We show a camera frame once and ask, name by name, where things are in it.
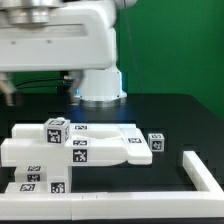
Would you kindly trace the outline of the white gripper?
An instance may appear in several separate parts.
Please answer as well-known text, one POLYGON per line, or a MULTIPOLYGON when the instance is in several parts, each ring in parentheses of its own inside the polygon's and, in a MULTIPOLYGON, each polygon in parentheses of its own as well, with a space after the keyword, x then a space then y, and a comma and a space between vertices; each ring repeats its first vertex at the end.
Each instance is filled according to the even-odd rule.
POLYGON ((70 71, 75 100, 81 70, 116 62, 113 2, 0 2, 0 72, 70 71))

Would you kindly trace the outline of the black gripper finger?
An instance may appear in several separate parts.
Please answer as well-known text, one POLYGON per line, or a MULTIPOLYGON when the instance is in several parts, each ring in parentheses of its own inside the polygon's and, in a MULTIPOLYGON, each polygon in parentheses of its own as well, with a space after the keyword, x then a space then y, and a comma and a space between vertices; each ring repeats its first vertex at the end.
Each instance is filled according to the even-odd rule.
POLYGON ((6 104, 14 106, 16 104, 17 91, 7 73, 0 72, 0 90, 5 95, 6 104))

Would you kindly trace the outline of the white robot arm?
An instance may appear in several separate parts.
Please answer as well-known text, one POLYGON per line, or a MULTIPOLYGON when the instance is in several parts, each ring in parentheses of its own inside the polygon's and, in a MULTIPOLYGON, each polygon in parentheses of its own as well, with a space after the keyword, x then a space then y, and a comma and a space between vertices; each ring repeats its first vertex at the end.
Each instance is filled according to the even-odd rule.
POLYGON ((0 91, 20 103, 9 75, 66 71, 70 102, 122 102, 117 12, 138 0, 0 0, 0 91))

